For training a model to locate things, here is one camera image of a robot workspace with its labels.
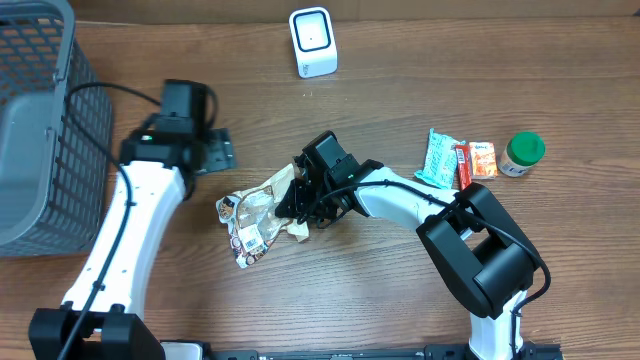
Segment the red white snack packet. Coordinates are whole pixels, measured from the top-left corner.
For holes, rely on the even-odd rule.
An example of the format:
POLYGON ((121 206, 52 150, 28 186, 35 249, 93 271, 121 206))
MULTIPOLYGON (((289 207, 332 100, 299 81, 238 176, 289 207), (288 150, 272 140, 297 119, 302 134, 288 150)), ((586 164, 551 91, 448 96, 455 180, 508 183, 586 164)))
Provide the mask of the red white snack packet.
POLYGON ((457 159, 459 185, 460 189, 464 190, 472 183, 469 146, 466 144, 456 144, 455 153, 457 159))

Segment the green lid jar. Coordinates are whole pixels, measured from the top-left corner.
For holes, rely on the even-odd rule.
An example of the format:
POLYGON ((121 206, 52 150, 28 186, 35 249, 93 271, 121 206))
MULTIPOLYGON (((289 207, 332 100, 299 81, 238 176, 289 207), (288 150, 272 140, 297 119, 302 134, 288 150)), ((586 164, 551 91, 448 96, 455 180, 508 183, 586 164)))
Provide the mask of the green lid jar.
POLYGON ((509 177, 521 177, 545 155, 543 139, 534 132, 520 132, 505 146, 500 155, 498 169, 509 177))

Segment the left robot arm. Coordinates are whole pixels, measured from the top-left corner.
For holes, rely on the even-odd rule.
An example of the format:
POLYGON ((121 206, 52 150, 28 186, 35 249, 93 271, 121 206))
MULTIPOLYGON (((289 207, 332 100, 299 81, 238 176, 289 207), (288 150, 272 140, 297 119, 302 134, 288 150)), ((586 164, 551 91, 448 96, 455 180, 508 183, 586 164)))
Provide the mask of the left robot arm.
POLYGON ((227 129, 214 126, 219 101, 206 84, 168 79, 159 112, 125 138, 113 197, 93 249, 55 309, 39 308, 28 329, 38 359, 195 359, 209 344, 157 339, 144 324, 146 290, 159 245, 200 175, 236 162, 227 129))

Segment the white brown snack bag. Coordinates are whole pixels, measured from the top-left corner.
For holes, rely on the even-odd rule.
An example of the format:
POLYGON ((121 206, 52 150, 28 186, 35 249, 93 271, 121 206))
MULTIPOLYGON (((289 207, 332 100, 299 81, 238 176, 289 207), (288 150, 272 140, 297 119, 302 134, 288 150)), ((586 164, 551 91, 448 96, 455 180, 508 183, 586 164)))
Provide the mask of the white brown snack bag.
POLYGON ((227 226, 230 248, 240 268, 264 257, 282 232, 298 242, 309 237, 306 223, 299 225, 294 218, 275 214, 295 175, 293 165, 288 164, 260 186, 235 191, 216 202, 219 220, 227 226))

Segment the teal tissue packet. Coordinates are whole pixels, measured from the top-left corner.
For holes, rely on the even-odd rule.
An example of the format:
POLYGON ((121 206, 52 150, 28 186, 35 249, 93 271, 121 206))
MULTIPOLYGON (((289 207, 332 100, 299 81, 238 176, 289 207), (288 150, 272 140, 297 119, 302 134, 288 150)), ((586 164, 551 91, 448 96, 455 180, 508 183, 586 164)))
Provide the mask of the teal tissue packet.
POLYGON ((431 128, 423 169, 416 171, 414 176, 439 189, 451 189, 458 164, 455 146, 465 144, 465 141, 437 133, 431 128))

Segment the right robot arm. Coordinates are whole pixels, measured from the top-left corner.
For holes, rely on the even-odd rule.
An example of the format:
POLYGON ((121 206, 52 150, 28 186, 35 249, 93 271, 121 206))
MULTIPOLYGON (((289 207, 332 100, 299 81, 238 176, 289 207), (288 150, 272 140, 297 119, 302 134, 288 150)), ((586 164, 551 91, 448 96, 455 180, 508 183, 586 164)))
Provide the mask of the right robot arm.
POLYGON ((276 207, 279 218, 326 228, 348 212, 381 218, 418 235, 454 298, 470 313, 467 359, 526 359, 521 310, 543 295, 528 292, 547 265, 485 186, 442 190, 405 179, 375 160, 358 162, 326 131, 295 157, 300 170, 276 207))

